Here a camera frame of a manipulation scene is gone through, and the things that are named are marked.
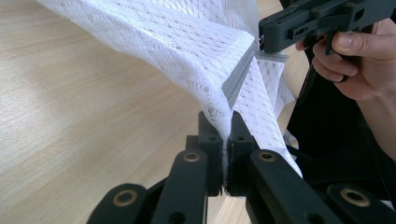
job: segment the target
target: mesh garment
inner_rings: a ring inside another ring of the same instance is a hole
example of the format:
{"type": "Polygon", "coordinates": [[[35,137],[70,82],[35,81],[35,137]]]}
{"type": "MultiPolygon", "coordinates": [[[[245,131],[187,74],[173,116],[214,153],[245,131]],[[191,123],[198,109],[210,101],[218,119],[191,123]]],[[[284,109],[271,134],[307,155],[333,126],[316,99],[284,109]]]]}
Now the mesh garment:
{"type": "Polygon", "coordinates": [[[223,139],[230,135],[233,110],[239,111],[259,146],[280,153],[300,173],[276,122],[276,114],[293,100],[279,84],[284,63],[254,58],[233,106],[221,89],[258,36],[256,1],[37,2],[111,48],[162,71],[195,97],[223,139]]]}

